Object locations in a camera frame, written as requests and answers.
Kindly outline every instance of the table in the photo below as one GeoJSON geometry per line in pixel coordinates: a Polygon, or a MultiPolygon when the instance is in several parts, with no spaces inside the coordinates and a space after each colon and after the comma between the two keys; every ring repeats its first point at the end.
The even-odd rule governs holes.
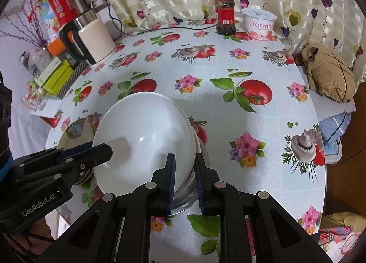
{"type": "MultiPolygon", "coordinates": [[[[191,117],[221,180],[248,193],[268,191],[308,233],[316,233],[325,195],[325,166],[319,165],[324,157],[317,151],[310,163],[300,162],[291,140],[316,129],[318,119],[281,41],[274,35],[270,41],[250,40],[243,29],[221,36],[192,21],[170,26],[201,30],[158,29],[124,38],[115,56],[76,80],[46,147],[56,146],[78,118],[98,126],[119,99],[155,91],[191,117]]],[[[69,223],[101,195],[94,179],[72,191],[73,198],[58,209],[69,223]]],[[[200,216],[198,203],[175,217],[153,218],[151,261],[218,262],[218,227],[218,219],[208,223],[200,216]]]]}

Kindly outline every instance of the person's hand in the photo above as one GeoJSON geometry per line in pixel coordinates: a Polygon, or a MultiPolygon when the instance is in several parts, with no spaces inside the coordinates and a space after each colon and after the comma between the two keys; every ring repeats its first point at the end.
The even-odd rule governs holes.
{"type": "MultiPolygon", "coordinates": [[[[49,226],[46,224],[46,219],[43,217],[37,222],[35,222],[30,228],[30,233],[34,233],[40,236],[44,236],[50,239],[53,239],[51,236],[51,230],[49,226]]],[[[10,246],[13,249],[17,250],[19,253],[24,254],[23,251],[10,239],[7,235],[4,235],[10,246]]],[[[37,238],[24,236],[21,234],[12,235],[12,237],[26,250],[31,251],[35,255],[40,255],[43,253],[50,245],[50,242],[45,242],[43,240],[39,240],[37,238]]]]}

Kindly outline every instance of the orange box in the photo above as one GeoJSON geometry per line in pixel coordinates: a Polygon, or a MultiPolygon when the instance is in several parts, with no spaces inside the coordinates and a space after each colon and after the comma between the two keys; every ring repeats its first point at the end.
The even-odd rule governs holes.
{"type": "MultiPolygon", "coordinates": [[[[69,32],[68,34],[69,39],[71,42],[73,41],[73,35],[71,32],[69,32]]],[[[58,37],[54,42],[52,42],[50,45],[47,46],[47,49],[49,51],[49,53],[52,55],[52,57],[60,54],[61,52],[63,52],[66,48],[64,46],[64,44],[62,43],[61,39],[58,37]]]]}

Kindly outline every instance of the yellow cloth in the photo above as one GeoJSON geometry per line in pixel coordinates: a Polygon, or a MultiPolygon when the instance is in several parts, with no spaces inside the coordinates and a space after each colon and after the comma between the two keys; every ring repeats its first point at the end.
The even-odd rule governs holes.
{"type": "Polygon", "coordinates": [[[347,227],[351,225],[354,232],[362,232],[366,227],[366,218],[351,212],[340,212],[322,218],[320,228],[347,227]]]}
{"type": "Polygon", "coordinates": [[[301,52],[307,67],[309,88],[337,102],[348,102],[354,95],[355,78],[344,59],[334,50],[310,42],[301,52]],[[314,61],[311,49],[318,48],[314,61]]]}

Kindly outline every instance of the pea pod print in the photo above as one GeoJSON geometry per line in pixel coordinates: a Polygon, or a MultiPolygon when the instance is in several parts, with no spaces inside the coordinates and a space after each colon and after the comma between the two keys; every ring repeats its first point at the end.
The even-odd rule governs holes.
{"type": "Polygon", "coordinates": [[[228,77],[247,77],[252,74],[253,74],[252,72],[240,71],[240,72],[231,73],[228,75],[228,77]]]}

